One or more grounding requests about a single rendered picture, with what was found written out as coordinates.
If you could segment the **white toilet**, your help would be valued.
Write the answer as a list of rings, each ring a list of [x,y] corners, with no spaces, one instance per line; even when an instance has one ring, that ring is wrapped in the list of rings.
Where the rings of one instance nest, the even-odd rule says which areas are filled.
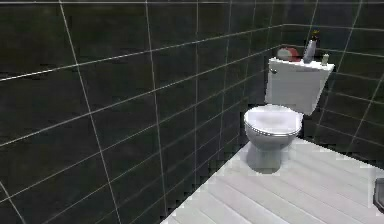
[[[316,109],[332,63],[268,60],[264,103],[243,115],[248,165],[261,173],[280,169],[289,147],[303,129],[303,118]]]

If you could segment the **dark grey bin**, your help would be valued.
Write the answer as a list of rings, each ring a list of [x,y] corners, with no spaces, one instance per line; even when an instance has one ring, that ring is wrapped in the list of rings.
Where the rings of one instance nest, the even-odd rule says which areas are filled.
[[[384,178],[377,178],[374,182],[373,204],[384,214]]]

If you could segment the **red and white round object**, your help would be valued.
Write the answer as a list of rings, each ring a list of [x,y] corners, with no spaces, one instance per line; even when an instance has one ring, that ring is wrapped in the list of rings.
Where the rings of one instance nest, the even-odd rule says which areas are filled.
[[[276,57],[290,62],[299,62],[301,60],[298,51],[295,48],[284,47],[277,51]]]

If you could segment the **grey spray bottle black top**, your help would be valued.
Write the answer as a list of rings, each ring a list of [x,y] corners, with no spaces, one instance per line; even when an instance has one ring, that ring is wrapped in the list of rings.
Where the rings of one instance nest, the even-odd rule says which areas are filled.
[[[313,61],[315,51],[316,51],[317,41],[319,40],[319,34],[320,34],[319,30],[314,30],[312,32],[311,38],[308,41],[308,45],[303,55],[303,62],[305,64],[309,64]]]

